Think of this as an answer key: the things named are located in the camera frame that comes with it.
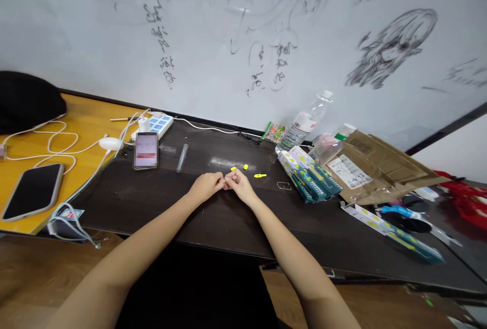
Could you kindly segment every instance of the yellow desk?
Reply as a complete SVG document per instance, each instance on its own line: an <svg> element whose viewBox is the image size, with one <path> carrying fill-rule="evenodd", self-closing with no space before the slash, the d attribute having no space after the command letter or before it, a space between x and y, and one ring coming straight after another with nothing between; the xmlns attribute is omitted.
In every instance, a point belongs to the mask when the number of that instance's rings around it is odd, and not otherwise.
<svg viewBox="0 0 487 329"><path fill-rule="evenodd" d="M128 121L112 122L110 119L131 117L134 113L140 111L139 109L132 107L120 106L67 94L63 94L62 97L67 104L66 116L59 119L60 121L67 123L67 127L63 132L73 132L79 135L78 142L71 149L67 150L67 152L83 150L92 145L95 141L101 139L105 134L118 138L122 129L127 126ZM51 123L39 128L39 130L58 131L62 127L62 124ZM129 128L125 141L130 139L131 133L134 132L137 127L138 125L135 123ZM6 136L7 135L0 135L0 143L3 142ZM47 151L47 141L51 136L52 134L38 134L34 132L16 135L7 142L8 155L11 158L22 158L43 154L48 155L50 153ZM63 150L73 142L73 138L74 135L55 136L51 143L51 150ZM51 213L57 205L65 201L88 180L100 164L105 152L106 151L100 148L100 146L95 145L93 148L83 153L74 154L77 159L76 166L63 176L56 204L48 211L18 221L4 222L3 220L0 220L0 230L32 235L37 234L47 224ZM109 158L105 161L104 165L111 160L113 154L114 153L111 153L109 155ZM24 171L32 168L39 160L41 160L41 158L20 161L2 160L0 162L0 215L13 192L20 175ZM43 165L63 163L67 170L72 162L71 158L54 157L47 160Z"/></svg>

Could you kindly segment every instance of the red fabric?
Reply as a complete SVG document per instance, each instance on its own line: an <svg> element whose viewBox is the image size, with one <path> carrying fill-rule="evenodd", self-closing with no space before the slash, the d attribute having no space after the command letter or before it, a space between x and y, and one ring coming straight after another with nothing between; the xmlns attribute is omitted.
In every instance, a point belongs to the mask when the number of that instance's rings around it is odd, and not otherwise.
<svg viewBox="0 0 487 329"><path fill-rule="evenodd" d="M454 178L446 172L435 172L446 178ZM462 218L487 230L487 205L477 198L487 199L487 189L471 187L466 183L453 180L440 185L449 189L455 207Z"/></svg>

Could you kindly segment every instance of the white charging cable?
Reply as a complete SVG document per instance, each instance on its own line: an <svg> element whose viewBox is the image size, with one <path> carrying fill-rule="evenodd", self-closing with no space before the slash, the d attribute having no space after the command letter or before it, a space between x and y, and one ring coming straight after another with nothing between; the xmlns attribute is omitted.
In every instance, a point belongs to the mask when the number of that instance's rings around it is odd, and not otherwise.
<svg viewBox="0 0 487 329"><path fill-rule="evenodd" d="M180 120L180 121L186 121L188 124L190 124L192 127L194 127L195 129L199 129L199 130L216 130L216 131L219 131L221 133L224 133L224 134L238 134L240 133L240 131L225 131L225 130L221 130L221 129L217 129L217 128L214 128L214 127L209 127L209 128L202 128L202 127L199 127L199 126L196 126L196 125L193 125L191 124L188 120L186 119L179 119L179 118L174 118L175 120ZM251 134L251 133L247 133L247 132L244 132L242 131L241 132L242 134L247 134L247 135L251 135L251 136L256 136L258 138L262 137L262 135L255 135L255 134Z"/></svg>
<svg viewBox="0 0 487 329"><path fill-rule="evenodd" d="M49 233L51 235L54 235L56 236L57 238L59 239L62 239L62 240L67 240L67 241L79 241L79 240L88 240L90 241L96 248L100 248L101 245L99 243L95 243L95 241L93 240L93 238L81 227L81 224L80 222L78 221L78 217L76 216L76 213L73 209L73 207L71 206L71 204L69 203L69 201L71 201L72 199L74 199L82 190L85 189L85 187L93 180L93 178L96 176L96 174L98 173L98 171L100 170L101 166L103 165L105 159L107 158L108 154L111 152L111 151L115 151L115 155L117 155L117 153L120 151L120 149L122 148L123 144L125 143L124 142L124 139L125 139L125 136L127 134L127 131L128 131L128 128L130 126L132 126L135 122L137 122L137 119L134 120L134 118L137 116L137 115L140 115L140 116L143 116L146 112L148 112L150 109L148 108L147 110L143 111L143 112L136 112L129 120L127 126L122 130L121 134L120 134L120 140L122 141L119 145L119 147L116 149L116 150L113 150L113 149L110 149L110 150L107 150L107 152L104 154L103 158L101 159L100 161L100 164L98 165L97 169L95 170L95 172L91 175L91 177L74 193L72 194L66 201L64 201L63 203L60 203L56 209L54 210L54 212L51 214L51 218L49 219L49 222L48 222L48 230L49 230ZM24 131L20 131L20 132L17 132L17 133L14 133L14 134L11 134L9 136L7 136L4 141L3 141L3 145L7 145L7 141L12 138L13 136L16 136L16 135L19 135L19 134L23 134L23 133L27 133L29 131L33 131L33 132L36 132L36 133L46 133L46 134L52 134L51 137L49 138L48 140L48 143L47 143L47 150L49 153L51 154L48 154L48 155L37 155L37 156L31 156L31 157L23 157L23 158L11 158L9 157L8 155L8 150L5 154L6 158L8 160L25 160L25 159L33 159L33 158L42 158L44 157L44 159L42 159L41 161L39 161L35 166L34 168L38 167L41 163L53 158L53 157L69 157L69 158L72 158L73 160L73 164L71 165L71 167L66 171L64 172L64 174L68 173L69 171L71 171L74 166L76 165L76 158L72 155L72 154L78 154L78 153L82 153L82 152L85 152L89 149L91 149L92 147L94 147L96 144L98 144L101 139L95 141L92 145L90 145L89 147L87 148L84 148L83 150L80 150L80 151L77 151L77 152L67 152L68 149L72 148L77 142L78 142L78 139L79 139L79 135L76 134L76 133L70 133L70 132L64 132L64 130L66 129L67 127L67 124L63 121L58 121L57 119L59 119L60 117L63 117L65 114L63 115L60 115L58 116L57 118L55 119L52 119L52 120L49 120L49 121L46 121L42 124L39 124L37 126L34 126L33 128L31 129L28 129L28 130L24 130ZM37 131L37 129L39 129L40 127L42 126L45 126L49 123L60 123L60 124L63 124L63 127L58 130L58 131ZM52 139L56 136L56 135L74 135L75 136L75 140L66 148L64 148L62 151L60 152L54 152L51 150L51 142L52 142ZM75 223L77 225L77 228L74 227L73 225L71 225L68 220L66 220L65 218L63 217L60 217L60 216L57 216L57 214L60 212L60 210L63 208L63 207L67 207L71 210L71 212L73 213L73 217L74 217L74 220L75 220ZM72 229L75 233L77 233L78 235L80 235L82 238L65 238L65 237L61 237L60 235L57 234L57 228L56 226L54 225L54 223L56 221L61 221L63 223L65 223L67 226L69 226L70 229Z"/></svg>
<svg viewBox="0 0 487 329"><path fill-rule="evenodd" d="M133 125L135 122L137 122L137 119L134 120L134 118L137 116L137 115L140 115L140 116L143 116L147 111L149 111L149 109L145 110L144 112L140 113L140 112L136 112L129 120L127 126L122 130L121 134L120 134L120 137L119 139L122 141L118 148L116 150L114 149L108 149L107 152L105 153L105 155L103 156L103 158L101 159L100 161L100 164L98 165L97 169L94 171L94 173L91 175L91 177L84 183L84 185L82 185L75 193L73 193L66 201L64 201L63 203L60 203L56 209L54 210L54 212L51 214L51 218L49 219L49 222L47 224L47 228L49 230L49 234L51 235L54 235L55 237L61 239L61 240L66 240L66 241L80 241L80 240L88 240L89 242L91 242L91 244L93 244L95 246L96 249L100 249L101 248L101 244L100 243L96 243L94 240L93 240L93 237L91 237L82 227L81 227L81 224L78 220L78 217L76 216L76 212L75 210L73 209L73 206L69 203L71 200L73 200L81 191L83 191L85 189L86 186L88 186L88 184L93 180L93 178L96 176L96 174L98 173L98 171L100 170L101 166L103 165L104 161L105 161L105 158L108 156L108 154L110 154L111 151L114 151L114 155L116 156L118 154L118 152L120 151L120 149L122 148L123 144L124 144L124 139L125 139L125 136L127 135L127 131L128 131L128 128ZM71 213L73 214L73 219L76 223L76 227L74 227L72 224L69 223L68 220L66 220L65 218L61 217L61 216L57 216L59 214L59 212L64 208L64 207L67 207L68 209L70 209ZM71 230L73 230L76 234L78 234L79 236L81 236L82 238L65 238L65 237L62 237L60 236L59 234L57 234L57 227L55 225L55 223L57 221L60 221L60 222L63 222L65 223Z"/></svg>

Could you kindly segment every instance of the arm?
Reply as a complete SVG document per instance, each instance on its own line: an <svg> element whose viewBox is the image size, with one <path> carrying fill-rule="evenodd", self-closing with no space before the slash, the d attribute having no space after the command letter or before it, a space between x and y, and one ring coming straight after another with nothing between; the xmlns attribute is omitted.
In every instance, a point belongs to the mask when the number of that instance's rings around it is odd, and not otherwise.
<svg viewBox="0 0 487 329"><path fill-rule="evenodd" d="M307 249L257 197L238 169L225 176L225 190L233 189L254 212L272 251L298 294L310 328L360 328L350 309Z"/></svg>
<svg viewBox="0 0 487 329"><path fill-rule="evenodd" d="M171 242L188 216L223 188L222 177L221 173L200 176L178 202L112 250L75 288L47 328L115 327L132 285Z"/></svg>

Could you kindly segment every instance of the black bag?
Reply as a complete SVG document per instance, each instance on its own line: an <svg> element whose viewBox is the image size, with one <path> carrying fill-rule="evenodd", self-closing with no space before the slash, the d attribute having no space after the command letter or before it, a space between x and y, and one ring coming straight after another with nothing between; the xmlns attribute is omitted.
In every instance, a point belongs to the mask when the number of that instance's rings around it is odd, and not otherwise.
<svg viewBox="0 0 487 329"><path fill-rule="evenodd" d="M49 82L0 71L0 134L28 130L65 113L66 102Z"/></svg>

